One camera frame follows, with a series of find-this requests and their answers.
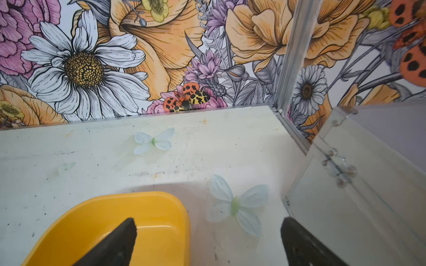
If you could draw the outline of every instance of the yellow bin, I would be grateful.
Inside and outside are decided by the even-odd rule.
[[[189,266],[189,218],[182,203],[165,192],[108,195],[78,204],[47,229],[23,265],[72,265],[128,217],[138,229],[131,266]]]

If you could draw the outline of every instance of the orange flower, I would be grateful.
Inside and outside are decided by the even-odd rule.
[[[360,102],[357,103],[357,92],[358,84],[353,84],[346,94],[343,96],[338,106],[357,106],[357,105],[368,105],[368,104],[381,104],[381,103],[391,103],[400,97],[400,94],[397,90],[390,88],[388,85],[379,85],[370,91],[370,93]],[[319,110],[308,117],[305,123],[302,126],[312,125],[316,120],[320,118],[318,123],[312,129],[305,130],[306,132],[311,133],[307,137],[309,142],[312,142],[315,136],[320,131],[321,127],[324,125],[328,117],[330,116],[332,107],[330,101],[328,100],[328,94],[325,95],[325,101],[322,105],[319,106]]]
[[[334,66],[348,58],[369,19],[359,19],[374,0],[324,0],[306,53],[305,66]],[[297,0],[249,0],[228,10],[226,32],[236,54],[244,64],[263,60],[255,72],[264,68],[277,54],[285,54],[293,25]]]
[[[6,116],[17,125],[21,122],[26,126],[67,123],[62,115],[56,113],[50,105],[36,99],[29,92],[10,85],[0,87],[0,103],[2,103],[0,106],[2,107],[0,123],[4,121]]]
[[[84,9],[89,9],[84,2],[78,3]],[[130,74],[148,73],[148,78],[143,81],[150,89],[151,96],[148,100],[159,99],[162,92],[174,90],[182,83],[186,66],[195,56],[188,46],[185,33],[196,46],[202,44],[204,29],[198,19],[201,14],[194,0],[144,0],[128,3],[146,21],[146,27],[140,25],[138,15],[122,0],[111,0],[109,25],[98,23],[99,42],[104,43],[114,36],[126,33],[135,35],[137,45],[134,49],[144,51],[146,58],[137,67],[124,71]],[[81,12],[74,15],[74,29],[80,15]]]

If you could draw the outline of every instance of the small white daisy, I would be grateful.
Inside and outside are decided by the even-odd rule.
[[[309,65],[300,70],[293,92],[295,110],[304,115],[313,115],[324,103],[327,79],[321,66]]]
[[[40,22],[46,39],[31,36],[36,49],[22,57],[42,67],[28,79],[31,90],[68,121],[126,116],[136,113],[134,99],[146,100],[148,87],[142,83],[145,72],[126,74],[111,70],[136,67],[145,60],[132,34],[98,41],[98,25],[92,11],[84,11],[70,40],[56,25]]]

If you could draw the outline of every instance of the white surface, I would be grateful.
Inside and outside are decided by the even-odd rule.
[[[170,127],[170,151],[133,155],[136,132]],[[80,202],[149,190],[170,192],[187,208],[192,265],[287,264],[279,234],[287,212],[279,197],[304,155],[267,106],[8,130],[0,143],[0,265],[22,263],[45,230]],[[58,167],[71,162],[59,176]],[[268,206],[256,212],[259,239],[234,217],[205,220],[213,174],[235,195],[271,186]]]

